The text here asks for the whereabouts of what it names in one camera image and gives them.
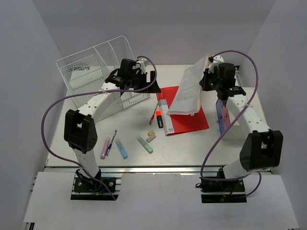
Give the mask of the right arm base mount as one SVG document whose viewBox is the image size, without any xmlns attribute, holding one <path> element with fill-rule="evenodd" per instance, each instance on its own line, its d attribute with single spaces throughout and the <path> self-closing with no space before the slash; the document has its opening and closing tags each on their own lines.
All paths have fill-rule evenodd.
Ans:
<svg viewBox="0 0 307 230">
<path fill-rule="evenodd" d="M 245 186 L 242 180 L 237 181 L 217 181 L 224 179 L 222 167 L 219 168 L 216 176 L 209 177 L 214 181 L 200 178 L 200 182 L 195 184 L 201 190 L 201 202 L 204 204 L 223 203 L 246 203 Z"/>
</svg>

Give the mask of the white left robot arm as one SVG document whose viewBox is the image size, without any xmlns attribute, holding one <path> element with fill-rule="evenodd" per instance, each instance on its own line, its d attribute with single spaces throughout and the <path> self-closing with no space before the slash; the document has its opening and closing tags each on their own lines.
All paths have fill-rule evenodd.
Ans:
<svg viewBox="0 0 307 230">
<path fill-rule="evenodd" d="M 136 60 L 124 58 L 120 67 L 113 70 L 93 97 L 77 110 L 65 114 L 64 140 L 73 149 L 77 161 L 86 177 L 85 186 L 90 191 L 101 187 L 101 179 L 96 176 L 99 167 L 94 155 L 97 143 L 96 123 L 102 113 L 125 92 L 159 93 L 157 71 L 146 72 L 146 66 L 153 62 L 139 56 Z"/>
</svg>

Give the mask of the red plastic folder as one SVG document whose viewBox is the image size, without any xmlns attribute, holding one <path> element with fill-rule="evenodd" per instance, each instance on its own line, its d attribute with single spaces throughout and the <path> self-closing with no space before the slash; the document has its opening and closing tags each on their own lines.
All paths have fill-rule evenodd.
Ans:
<svg viewBox="0 0 307 230">
<path fill-rule="evenodd" d="M 165 135 L 172 136 L 209 129 L 209 124 L 202 107 L 195 115 L 167 115 L 177 90 L 178 86 L 165 87 L 161 89 L 161 93 L 156 95 Z"/>
</svg>

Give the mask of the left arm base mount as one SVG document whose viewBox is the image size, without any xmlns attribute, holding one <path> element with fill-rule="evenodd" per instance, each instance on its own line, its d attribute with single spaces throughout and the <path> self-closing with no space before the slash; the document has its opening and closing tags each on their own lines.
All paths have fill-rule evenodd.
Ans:
<svg viewBox="0 0 307 230">
<path fill-rule="evenodd" d="M 115 201 L 120 191 L 120 179 L 97 175 L 96 179 L 105 185 L 81 174 L 78 169 L 74 174 L 71 200 Z"/>
</svg>

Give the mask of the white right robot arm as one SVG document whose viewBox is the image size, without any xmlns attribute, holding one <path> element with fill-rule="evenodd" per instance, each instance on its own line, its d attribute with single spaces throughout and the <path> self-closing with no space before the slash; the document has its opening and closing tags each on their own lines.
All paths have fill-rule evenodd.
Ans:
<svg viewBox="0 0 307 230">
<path fill-rule="evenodd" d="M 217 173 L 217 187 L 228 191 L 238 180 L 257 170 L 280 164 L 283 135 L 265 124 L 250 106 L 250 98 L 236 85 L 234 64 L 216 62 L 205 70 L 200 81 L 203 91 L 216 91 L 218 100 L 235 117 L 246 140 L 236 161 L 223 166 Z"/>
</svg>

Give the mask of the clear document sleeve with papers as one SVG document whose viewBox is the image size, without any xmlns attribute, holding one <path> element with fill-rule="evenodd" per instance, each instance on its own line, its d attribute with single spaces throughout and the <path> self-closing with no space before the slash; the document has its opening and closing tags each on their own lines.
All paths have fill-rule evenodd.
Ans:
<svg viewBox="0 0 307 230">
<path fill-rule="evenodd" d="M 209 56 L 204 56 L 194 65 L 184 70 L 177 93 L 169 106 L 167 115 L 193 116 L 200 111 L 200 81 L 203 77 L 204 70 L 209 66 Z"/>
</svg>

